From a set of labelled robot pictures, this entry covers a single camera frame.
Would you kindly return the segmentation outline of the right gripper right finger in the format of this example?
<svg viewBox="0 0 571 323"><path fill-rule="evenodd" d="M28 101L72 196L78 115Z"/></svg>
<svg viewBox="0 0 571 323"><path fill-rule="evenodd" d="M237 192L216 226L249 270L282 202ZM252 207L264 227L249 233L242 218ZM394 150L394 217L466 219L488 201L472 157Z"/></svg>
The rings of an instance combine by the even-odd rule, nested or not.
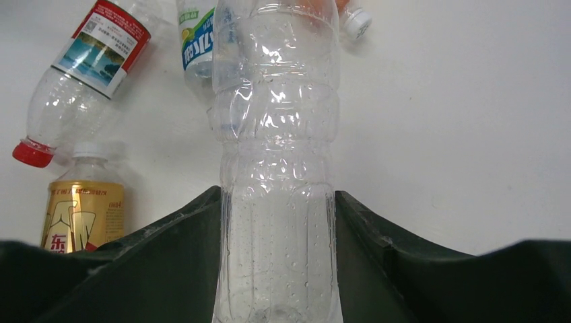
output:
<svg viewBox="0 0 571 323"><path fill-rule="evenodd" d="M526 240L473 256L335 194L345 322L569 322L570 243Z"/></svg>

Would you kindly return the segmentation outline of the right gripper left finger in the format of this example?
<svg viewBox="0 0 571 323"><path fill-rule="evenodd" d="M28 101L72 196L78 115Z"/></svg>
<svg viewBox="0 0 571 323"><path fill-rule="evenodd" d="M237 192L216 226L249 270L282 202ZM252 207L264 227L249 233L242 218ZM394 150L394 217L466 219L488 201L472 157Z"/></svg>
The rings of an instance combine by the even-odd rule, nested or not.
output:
<svg viewBox="0 0 571 323"><path fill-rule="evenodd" d="M1 242L2 322L210 322L221 190L88 252Z"/></svg>

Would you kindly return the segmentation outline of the clear unlabelled bottle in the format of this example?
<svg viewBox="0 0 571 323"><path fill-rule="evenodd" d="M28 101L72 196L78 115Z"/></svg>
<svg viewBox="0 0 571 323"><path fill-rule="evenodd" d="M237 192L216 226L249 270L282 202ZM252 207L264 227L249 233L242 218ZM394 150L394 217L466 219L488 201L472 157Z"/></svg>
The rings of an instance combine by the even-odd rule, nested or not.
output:
<svg viewBox="0 0 571 323"><path fill-rule="evenodd" d="M209 121L222 144L214 322L337 322L334 1L220 1Z"/></svg>

